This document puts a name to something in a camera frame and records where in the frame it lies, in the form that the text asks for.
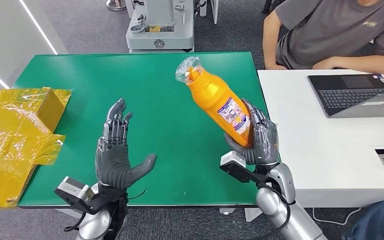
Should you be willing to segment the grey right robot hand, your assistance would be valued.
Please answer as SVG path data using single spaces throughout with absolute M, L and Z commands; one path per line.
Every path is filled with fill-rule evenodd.
M 276 165 L 279 160 L 279 145 L 277 126 L 261 109 L 251 104 L 248 100 L 242 99 L 249 114 L 252 134 L 251 147 L 243 147 L 225 133 L 224 139 L 232 151 L 244 157 L 247 165 L 270 166 Z

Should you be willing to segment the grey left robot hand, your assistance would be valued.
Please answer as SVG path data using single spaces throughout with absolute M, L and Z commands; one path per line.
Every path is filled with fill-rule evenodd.
M 131 166 L 128 128 L 133 114 L 129 112 L 124 115 L 125 109 L 126 103 L 122 97 L 109 108 L 95 153 L 97 179 L 104 185 L 122 190 L 128 189 L 150 173 L 157 161 L 157 155 L 151 153 L 141 164 Z

